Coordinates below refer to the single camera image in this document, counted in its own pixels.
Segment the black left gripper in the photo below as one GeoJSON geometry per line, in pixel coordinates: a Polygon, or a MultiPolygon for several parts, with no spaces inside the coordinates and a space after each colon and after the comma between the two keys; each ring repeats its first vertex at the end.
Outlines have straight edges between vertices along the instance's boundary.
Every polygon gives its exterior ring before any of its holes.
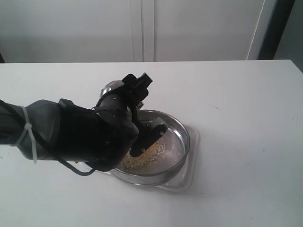
{"type": "MultiPolygon", "coordinates": [[[[148,86],[152,79],[143,73],[140,77],[126,75],[122,82],[126,87],[127,99],[136,110],[143,107],[143,100],[148,96],[148,86]]],[[[168,130],[164,122],[145,124],[140,122],[137,127],[127,115],[127,105],[122,95],[111,93],[101,98],[95,113],[101,121],[101,139],[98,147],[100,152],[91,161],[91,167],[107,172],[116,168],[127,152],[131,157],[139,157],[150,146],[157,142],[168,130]]]]}

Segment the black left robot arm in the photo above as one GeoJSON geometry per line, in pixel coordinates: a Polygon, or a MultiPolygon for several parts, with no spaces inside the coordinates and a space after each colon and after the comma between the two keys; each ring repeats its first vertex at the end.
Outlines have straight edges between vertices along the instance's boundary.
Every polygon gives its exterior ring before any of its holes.
{"type": "Polygon", "coordinates": [[[92,171],[115,168],[139,137],[137,106],[148,95],[152,79],[128,74],[101,91],[93,108],[71,100],[38,100],[28,106],[0,104],[0,142],[17,147],[29,160],[58,161],[78,175],[71,162],[92,171]]]}

